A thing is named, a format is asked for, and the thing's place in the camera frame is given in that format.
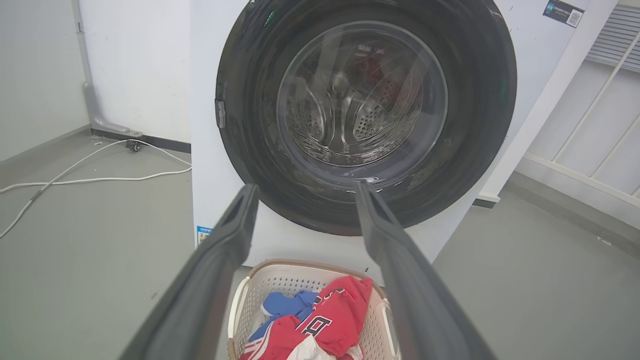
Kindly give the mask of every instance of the beige plastic basket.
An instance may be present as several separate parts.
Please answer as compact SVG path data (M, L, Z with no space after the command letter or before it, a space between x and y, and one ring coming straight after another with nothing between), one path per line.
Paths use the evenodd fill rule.
M353 275L357 279L366 276L334 266L294 260L265 261L249 273L238 285L228 323L227 351L230 360L237 360L251 334L267 318L260 305L268 294L280 291L293 297L300 290L320 292L333 280ZM389 318L391 308L385 293L374 282L369 300L369 309L360 333L360 347L365 360L399 359L397 342L394 342L393 320Z

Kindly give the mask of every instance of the louvered panel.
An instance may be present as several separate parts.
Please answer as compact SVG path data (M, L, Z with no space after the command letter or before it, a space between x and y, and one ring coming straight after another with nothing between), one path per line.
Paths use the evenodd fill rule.
M593 43L587 60L616 66L638 31L640 31L640 8L616 6ZM640 72L640 44L634 46L622 68Z

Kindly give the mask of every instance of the power cord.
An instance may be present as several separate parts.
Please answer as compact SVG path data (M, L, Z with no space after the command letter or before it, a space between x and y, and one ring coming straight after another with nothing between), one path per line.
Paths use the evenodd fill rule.
M93 155L96 155L98 152L103 151L104 149L107 149L108 147L114 146L118 143L123 143L126 141L134 141L134 142L139 142L139 143L143 143L149 147L152 147L154 149L158 149L160 151L162 151L163 153L171 156L172 158L181 161L187 165L189 165L189 168L185 169L185 170L181 170L181 171L171 171L171 172L161 172L159 174L154 174L154 175L149 175L149 176L145 176L145 177L98 177L95 179L81 179L81 180L71 180L71 181L60 181L60 182L56 182L56 180L58 180L59 178L63 177L64 175L66 175L69 171L71 171L74 167L78 166L78 164L82 163L84 160L87 160L88 158L91 158ZM85 156L82 160L78 161L77 163L71 165L68 169L66 169L65 171L61 172L60 175L56 176L53 178L53 180L49 181L48 183L22 183L22 184L14 184L11 186L8 186L4 189L0 189L0 193L6 193L9 192L11 190L14 189L18 189L18 188L25 188L28 186L40 186L40 185L44 185L40 190L38 190L38 192L35 193L35 195L31 198L31 200L29 200L24 207L22 208L22 210L20 210L20 212L18 213L18 216L15 217L15 220L9 225L9 227L7 227L7 229L0 234L0 239L3 238L7 233L9 233L9 231L11 231L11 229L15 226L15 224L18 223L18 221L20 221L20 218L22 218L22 216L24 215L25 211L27 211L27 209L37 200L37 198L40 197L40 195L42 195L42 193L44 193L44 191L46 191L46 189L48 189L50 186L52 185L68 185L68 184L85 184L85 183L95 183L97 181L142 181L142 180L147 180L147 179L153 179L154 177L158 177L158 176L164 176L164 175L175 175L175 174L183 174L185 172L189 172L191 171L191 164L188 163L187 161L184 161L174 155L171 155L170 153L166 152L163 149L160 149L157 146L153 146L150 143L146 143L144 141L141 140L136 140L136 139L128 139L128 140L120 140L114 143L111 143L105 147L102 147L96 151L94 151L93 153Z

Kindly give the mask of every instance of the white washing machine body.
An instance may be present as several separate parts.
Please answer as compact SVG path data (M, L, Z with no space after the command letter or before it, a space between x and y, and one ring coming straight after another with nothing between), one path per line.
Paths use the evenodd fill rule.
M453 205L407 228L424 255L433 261L462 221L489 174L510 144L551 77L575 28L543 16L547 0L496 0L513 41L517 64L517 93L507 137L492 165ZM223 144L216 124L216 78L227 37L247 4L242 1L191 0L191 103L193 209L195 245L214 227L244 185ZM589 0L574 0L587 10ZM260 204L253 242L245 263L287 258L350 268L382 283L376 263L362 237L337 236L311 230Z

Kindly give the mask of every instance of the washing machine door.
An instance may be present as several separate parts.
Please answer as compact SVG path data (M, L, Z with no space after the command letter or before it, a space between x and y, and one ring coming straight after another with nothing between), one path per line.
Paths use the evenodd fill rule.
M358 235L355 181L405 227L466 193L502 145L515 90L491 0L252 0L224 48L216 116L265 204Z

